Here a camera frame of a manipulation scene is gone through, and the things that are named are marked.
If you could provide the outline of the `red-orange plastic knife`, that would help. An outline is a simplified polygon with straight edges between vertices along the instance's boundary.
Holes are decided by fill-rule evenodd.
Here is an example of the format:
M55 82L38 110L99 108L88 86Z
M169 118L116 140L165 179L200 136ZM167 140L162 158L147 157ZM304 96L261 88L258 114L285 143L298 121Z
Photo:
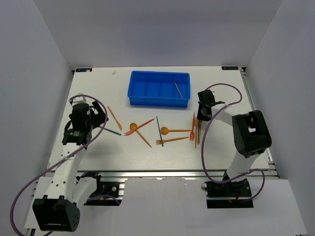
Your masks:
M124 135L125 135L125 136L128 136L128 135L132 134L133 132L135 132L135 131L137 131L138 129L142 128L143 126L149 124L149 123L152 122L153 120L154 120L154 118L151 119L151 120L146 121L145 123L143 123L143 124L141 124L141 125L139 125L139 126L137 126L135 123L131 123L130 126L129 126L130 130L129 130L128 132L126 132Z

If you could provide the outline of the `orange plastic knife left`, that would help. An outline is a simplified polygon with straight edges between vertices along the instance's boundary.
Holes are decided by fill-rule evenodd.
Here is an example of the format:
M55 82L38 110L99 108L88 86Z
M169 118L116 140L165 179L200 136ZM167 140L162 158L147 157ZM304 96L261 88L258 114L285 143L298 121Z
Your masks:
M111 109L109 106L107 106L107 108L108 108L110 114L112 115L113 119L115 120L115 122L116 122L118 128L120 129L120 131L122 131L123 127L122 127L122 125L119 123L119 121L117 120L117 118L116 118L115 114L113 113L112 109Z

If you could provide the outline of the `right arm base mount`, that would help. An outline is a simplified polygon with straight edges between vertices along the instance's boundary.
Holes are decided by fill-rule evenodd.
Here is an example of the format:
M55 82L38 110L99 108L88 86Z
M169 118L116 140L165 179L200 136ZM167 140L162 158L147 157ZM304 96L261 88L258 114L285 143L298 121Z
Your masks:
M207 208L253 208L251 188L247 177L227 183L204 182L201 189L206 192Z

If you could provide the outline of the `orange fork lower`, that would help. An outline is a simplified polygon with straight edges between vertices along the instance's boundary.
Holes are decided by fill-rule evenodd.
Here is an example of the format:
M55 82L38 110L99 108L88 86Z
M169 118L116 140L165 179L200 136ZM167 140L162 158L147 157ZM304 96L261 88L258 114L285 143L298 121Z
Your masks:
M156 145L164 145L168 142L178 141L178 140L184 140L188 139L189 137L179 137L179 138L172 138L172 139L162 139L162 140L156 140Z

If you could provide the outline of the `grey-blue chopstick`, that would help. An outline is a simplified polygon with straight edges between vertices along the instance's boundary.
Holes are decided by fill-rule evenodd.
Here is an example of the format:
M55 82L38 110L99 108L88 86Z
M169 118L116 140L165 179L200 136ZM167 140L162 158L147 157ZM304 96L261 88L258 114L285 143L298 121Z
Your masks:
M164 147L164 143L163 143L163 139L162 139L162 133L161 133L161 129L160 129L160 125L159 125L159 121L158 121L157 116L156 116L156 120L157 120L158 132L159 132L159 137L160 137L160 143L161 143L161 146Z
M197 133L197 144L199 144L200 143L200 133L201 133L201 128L200 128L200 126L201 126L201 121L200 120L198 120L199 121L199 126L198 126L198 133Z

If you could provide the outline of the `left table label sticker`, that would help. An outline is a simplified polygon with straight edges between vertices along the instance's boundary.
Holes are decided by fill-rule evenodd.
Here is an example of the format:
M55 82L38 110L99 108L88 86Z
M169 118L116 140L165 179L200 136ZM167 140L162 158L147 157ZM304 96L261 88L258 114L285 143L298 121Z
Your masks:
M80 73L80 72L92 72L92 68L76 68L75 72Z

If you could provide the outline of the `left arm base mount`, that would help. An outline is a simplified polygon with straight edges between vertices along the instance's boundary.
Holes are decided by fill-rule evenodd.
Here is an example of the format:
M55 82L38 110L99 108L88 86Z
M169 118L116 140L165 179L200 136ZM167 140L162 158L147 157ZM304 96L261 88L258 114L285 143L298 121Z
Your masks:
M84 172L81 178L93 178L96 181L96 190L89 196L85 206L119 206L121 199L120 183L117 180L110 180L100 172Z

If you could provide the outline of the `blue divided plastic bin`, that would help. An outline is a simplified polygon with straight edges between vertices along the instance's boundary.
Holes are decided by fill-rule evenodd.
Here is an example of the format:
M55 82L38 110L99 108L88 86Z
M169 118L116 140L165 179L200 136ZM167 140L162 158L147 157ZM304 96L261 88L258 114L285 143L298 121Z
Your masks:
M174 82L177 83L183 99ZM132 71L127 96L130 105L186 108L190 100L190 74Z

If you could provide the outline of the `blue chopstick left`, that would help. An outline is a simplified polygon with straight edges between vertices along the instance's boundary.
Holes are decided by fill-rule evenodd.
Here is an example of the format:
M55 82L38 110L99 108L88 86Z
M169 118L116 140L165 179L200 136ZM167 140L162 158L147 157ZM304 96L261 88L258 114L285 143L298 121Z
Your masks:
M121 136L121 133L118 133L118 132L113 131L113 130L111 130L111 129L108 129L108 128L105 128L105 127L102 127L102 126L99 126L99 128L102 129L102 130L108 131L108 132L110 132L110 133L113 133L113 134L116 134L116 135Z

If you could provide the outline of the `right table label sticker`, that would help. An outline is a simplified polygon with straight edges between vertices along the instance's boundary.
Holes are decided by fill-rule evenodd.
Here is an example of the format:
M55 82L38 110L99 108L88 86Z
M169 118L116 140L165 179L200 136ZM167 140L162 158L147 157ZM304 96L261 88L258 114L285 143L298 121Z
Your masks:
M222 70L239 70L237 66L221 66Z

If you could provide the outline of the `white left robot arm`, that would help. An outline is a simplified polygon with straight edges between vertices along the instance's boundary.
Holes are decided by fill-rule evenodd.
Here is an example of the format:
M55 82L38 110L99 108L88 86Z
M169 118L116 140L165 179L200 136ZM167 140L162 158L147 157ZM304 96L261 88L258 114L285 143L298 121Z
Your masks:
M74 232L80 220L80 207L92 194L103 193L104 184L97 179L78 180L76 175L92 131L108 119L97 101L89 105L85 99L71 101L72 112L62 139L61 161L45 194L35 199L32 209L42 231Z

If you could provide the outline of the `table label sticker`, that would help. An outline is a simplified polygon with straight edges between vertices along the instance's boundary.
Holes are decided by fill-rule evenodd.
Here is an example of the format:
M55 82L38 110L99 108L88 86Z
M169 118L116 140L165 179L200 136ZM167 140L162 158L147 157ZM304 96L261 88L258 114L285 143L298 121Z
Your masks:
M76 68L75 72L80 73L80 72L92 72L92 68Z
M239 70L237 66L221 66L222 70Z

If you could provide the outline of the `red-orange fork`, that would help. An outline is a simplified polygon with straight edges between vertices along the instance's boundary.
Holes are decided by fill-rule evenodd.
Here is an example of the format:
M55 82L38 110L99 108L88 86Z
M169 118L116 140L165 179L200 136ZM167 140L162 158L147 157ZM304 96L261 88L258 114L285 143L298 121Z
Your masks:
M195 136L195 133L194 133L194 122L195 122L195 117L193 117L193 119L192 119L192 128L191 128L191 132L190 132L190 135L189 135L189 140L190 141L193 141L194 140L194 136Z

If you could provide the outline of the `orange chopstick long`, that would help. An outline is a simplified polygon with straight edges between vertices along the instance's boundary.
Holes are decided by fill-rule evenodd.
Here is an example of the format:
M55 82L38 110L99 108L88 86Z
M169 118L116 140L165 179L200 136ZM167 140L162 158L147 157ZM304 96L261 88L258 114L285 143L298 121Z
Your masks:
M194 126L194 133L195 133L195 136L194 136L194 148L197 148L197 127L196 126Z

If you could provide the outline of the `orange spoon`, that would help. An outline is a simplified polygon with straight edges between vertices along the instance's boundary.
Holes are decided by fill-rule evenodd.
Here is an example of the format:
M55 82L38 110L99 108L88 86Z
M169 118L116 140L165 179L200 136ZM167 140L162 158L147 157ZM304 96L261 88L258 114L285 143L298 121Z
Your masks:
M133 130L133 129L137 128L137 124L136 124L136 123L131 123L131 124L129 125L129 127L130 127L130 130ZM142 138L142 140L143 140L149 147L152 148L151 144L144 138L144 136L143 136L138 130L136 130L135 132Z
M167 127L162 127L160 131L162 135L167 135L170 132L191 132L191 129L168 129Z

